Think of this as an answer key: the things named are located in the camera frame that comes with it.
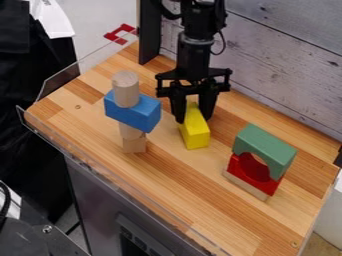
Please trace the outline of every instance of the wooden cylinder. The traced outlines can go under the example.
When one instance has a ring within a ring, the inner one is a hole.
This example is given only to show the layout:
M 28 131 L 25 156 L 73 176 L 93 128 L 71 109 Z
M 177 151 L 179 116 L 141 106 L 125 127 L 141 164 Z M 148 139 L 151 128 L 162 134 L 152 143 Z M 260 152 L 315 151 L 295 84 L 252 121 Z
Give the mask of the wooden cylinder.
M 115 104 L 122 108 L 134 107 L 139 103 L 139 78 L 131 71 L 120 71 L 113 76 Z M 143 132 L 127 124 L 119 123 L 120 134 L 124 140 L 139 139 Z
M 122 108 L 134 107 L 139 103 L 139 78 L 131 71 L 120 71 L 113 76 L 115 104 Z

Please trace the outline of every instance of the stacked blocks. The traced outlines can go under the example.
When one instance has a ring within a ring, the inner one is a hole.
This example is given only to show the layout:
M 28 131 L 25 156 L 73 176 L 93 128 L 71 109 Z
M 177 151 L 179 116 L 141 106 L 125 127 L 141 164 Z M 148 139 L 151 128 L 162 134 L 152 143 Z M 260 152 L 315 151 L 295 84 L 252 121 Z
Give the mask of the stacked blocks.
M 125 153 L 145 152 L 146 134 L 161 118 L 161 103 L 139 93 L 138 76 L 121 71 L 113 76 L 113 90 L 104 98 L 108 117 L 119 121 Z
M 277 190 L 296 153 L 290 145 L 249 124 L 235 138 L 233 155 L 223 174 L 259 199 L 266 200 Z
M 196 103 L 187 105 L 184 123 L 179 130 L 187 149 L 203 148 L 209 145 L 210 130 Z

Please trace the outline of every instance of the white wall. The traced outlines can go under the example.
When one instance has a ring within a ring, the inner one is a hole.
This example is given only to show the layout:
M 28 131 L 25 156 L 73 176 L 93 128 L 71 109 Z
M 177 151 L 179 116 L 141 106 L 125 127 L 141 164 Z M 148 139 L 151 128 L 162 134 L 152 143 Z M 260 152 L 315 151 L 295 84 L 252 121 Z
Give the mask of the white wall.
M 318 216 L 315 232 L 342 250 L 342 172 L 334 190 Z

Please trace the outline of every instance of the black cable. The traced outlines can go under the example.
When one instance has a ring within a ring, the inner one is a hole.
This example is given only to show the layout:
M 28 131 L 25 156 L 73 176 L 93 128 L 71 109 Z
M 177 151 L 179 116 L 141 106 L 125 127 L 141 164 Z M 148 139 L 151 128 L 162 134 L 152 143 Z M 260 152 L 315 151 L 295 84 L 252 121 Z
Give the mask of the black cable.
M 222 46 L 221 51 L 219 51 L 218 53 L 215 53 L 215 52 L 213 52 L 213 51 L 210 51 L 211 54 L 216 55 L 216 56 L 222 54 L 222 53 L 226 50 L 226 48 L 227 48 L 226 39 L 224 38 L 224 35 L 223 35 L 223 33 L 222 33 L 221 30 L 219 31 L 219 34 L 220 34 L 220 36 L 221 36 L 222 43 L 223 43 L 223 46 Z
M 174 14 L 171 11 L 169 11 L 161 2 L 161 0 L 150 0 L 151 3 L 161 12 L 161 14 L 169 19 L 169 20 L 177 20 L 181 16 L 181 14 Z
M 11 205 L 11 193 L 8 189 L 8 187 L 3 183 L 0 182 L 0 188 L 4 191 L 5 199 L 4 199 L 4 205 L 1 208 L 0 211 L 0 230 L 2 229 L 3 225 L 6 221 L 6 216 L 9 210 L 9 207 Z

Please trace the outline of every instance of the green block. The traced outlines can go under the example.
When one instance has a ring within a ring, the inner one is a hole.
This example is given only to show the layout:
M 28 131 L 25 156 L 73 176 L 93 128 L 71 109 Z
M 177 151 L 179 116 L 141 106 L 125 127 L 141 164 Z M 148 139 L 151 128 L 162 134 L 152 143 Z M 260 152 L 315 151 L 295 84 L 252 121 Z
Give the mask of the green block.
M 279 180 L 290 167 L 297 150 L 272 134 L 249 124 L 235 138 L 233 152 L 236 155 L 253 153 L 268 166 L 273 180 Z

